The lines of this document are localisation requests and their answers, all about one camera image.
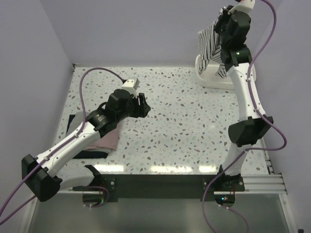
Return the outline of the black white striped tank top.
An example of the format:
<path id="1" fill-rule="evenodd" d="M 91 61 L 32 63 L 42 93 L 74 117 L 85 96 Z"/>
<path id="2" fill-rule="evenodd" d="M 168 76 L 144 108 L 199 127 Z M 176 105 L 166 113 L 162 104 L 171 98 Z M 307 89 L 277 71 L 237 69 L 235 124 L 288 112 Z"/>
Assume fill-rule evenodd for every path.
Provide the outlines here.
<path id="1" fill-rule="evenodd" d="M 220 78 L 226 77 L 226 69 L 221 60 L 221 43 L 219 35 L 214 31 L 216 19 L 206 29 L 198 32 L 198 45 L 197 50 L 200 55 L 198 73 L 199 75 L 207 69 L 210 62 L 219 65 L 215 75 Z"/>

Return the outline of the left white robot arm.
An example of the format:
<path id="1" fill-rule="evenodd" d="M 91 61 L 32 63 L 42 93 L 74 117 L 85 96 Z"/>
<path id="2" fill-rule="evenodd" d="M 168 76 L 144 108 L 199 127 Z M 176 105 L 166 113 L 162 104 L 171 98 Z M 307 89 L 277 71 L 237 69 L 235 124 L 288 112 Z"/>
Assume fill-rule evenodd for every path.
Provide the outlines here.
<path id="1" fill-rule="evenodd" d="M 145 118 L 150 109 L 143 93 L 134 95 L 116 89 L 108 101 L 90 112 L 78 128 L 56 146 L 36 157 L 26 155 L 21 160 L 22 179 L 41 202 L 51 199 L 61 189 L 63 181 L 57 173 L 69 160 L 116 129 L 122 120 Z"/>

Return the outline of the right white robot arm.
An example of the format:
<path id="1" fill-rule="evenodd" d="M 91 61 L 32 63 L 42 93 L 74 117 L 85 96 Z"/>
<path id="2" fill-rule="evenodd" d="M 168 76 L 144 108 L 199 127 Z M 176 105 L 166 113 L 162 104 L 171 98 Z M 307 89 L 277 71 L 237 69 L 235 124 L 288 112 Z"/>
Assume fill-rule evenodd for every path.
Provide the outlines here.
<path id="1" fill-rule="evenodd" d="M 243 191 L 241 169 L 247 153 L 270 129 L 274 120 L 264 121 L 256 112 L 259 97 L 249 66 L 252 56 L 246 46 L 246 36 L 251 18 L 247 10 L 228 6 L 218 17 L 214 26 L 221 46 L 221 61 L 231 79 L 237 96 L 239 121 L 228 127 L 231 141 L 228 155 L 220 166 L 216 180 L 211 183 L 214 191 Z"/>

